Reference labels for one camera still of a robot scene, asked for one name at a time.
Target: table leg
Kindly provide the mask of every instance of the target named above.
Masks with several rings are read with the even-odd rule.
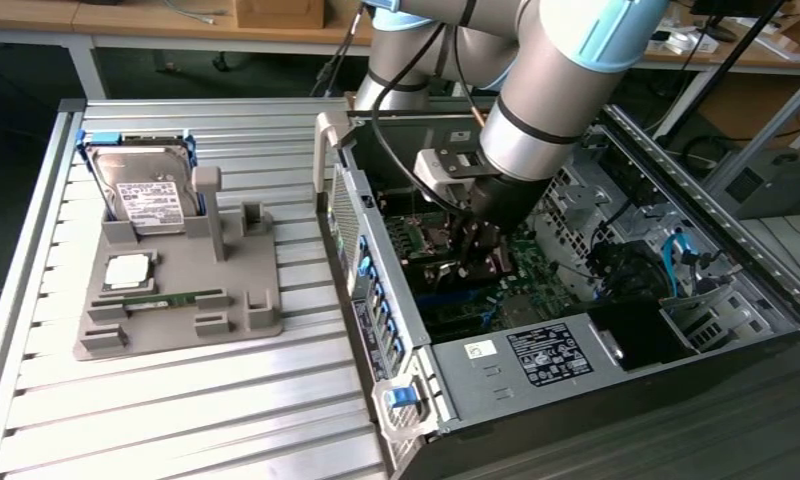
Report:
[[[693,80],[690,80],[688,88],[684,89],[684,92],[681,92],[681,95],[678,96],[674,105],[669,109],[669,113],[666,114],[666,117],[664,118],[660,127],[657,127],[657,130],[652,134],[652,138],[657,138],[661,135],[665,135],[666,132],[669,132],[672,125],[676,123],[676,120],[678,120],[678,118],[681,117],[684,110],[688,108],[688,105],[690,105],[690,102],[693,102],[693,99],[698,95],[698,92],[701,92],[702,88],[705,88],[705,84],[708,83],[708,80],[710,79],[716,71],[717,67],[710,67],[708,70],[704,70],[696,74],[696,77],[693,77]]]
[[[85,36],[71,38],[62,45],[70,53],[70,59],[74,62],[74,70],[82,84],[82,91],[89,100],[106,98],[106,87],[101,78],[94,54],[94,44],[91,39]]]

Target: metal bracket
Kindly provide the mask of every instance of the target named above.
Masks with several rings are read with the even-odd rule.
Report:
[[[313,183],[314,192],[322,193],[325,190],[325,145],[326,142],[331,148],[343,142],[354,126],[349,121],[346,112],[322,112],[317,115],[314,124],[314,171]]]

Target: hard drive label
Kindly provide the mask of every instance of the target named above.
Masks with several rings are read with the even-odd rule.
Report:
[[[117,188],[127,218],[134,226],[183,223],[174,182],[118,183]]]
[[[506,335],[530,384],[542,387],[592,372],[565,323]]]

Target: aluminum slatted table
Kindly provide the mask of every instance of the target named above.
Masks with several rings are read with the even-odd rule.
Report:
[[[63,102],[0,302],[2,478],[385,478],[311,202],[314,117],[343,108],[342,99]],[[265,202],[278,337],[72,359],[102,214],[71,149],[79,128],[189,129],[199,163],[222,170],[219,206]]]

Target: wooden desk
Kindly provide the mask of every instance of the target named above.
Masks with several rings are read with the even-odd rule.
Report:
[[[206,39],[263,40],[271,42],[337,45],[358,7],[357,0],[327,0],[322,29],[238,28],[233,17],[233,0],[181,0],[185,10],[227,10],[226,16],[213,17],[207,25],[173,12],[159,0],[125,0],[118,6],[81,4],[72,18],[78,33],[185,37]],[[353,43],[369,45],[373,27],[369,18],[358,23]]]
[[[0,0],[0,28],[70,32],[76,0]]]

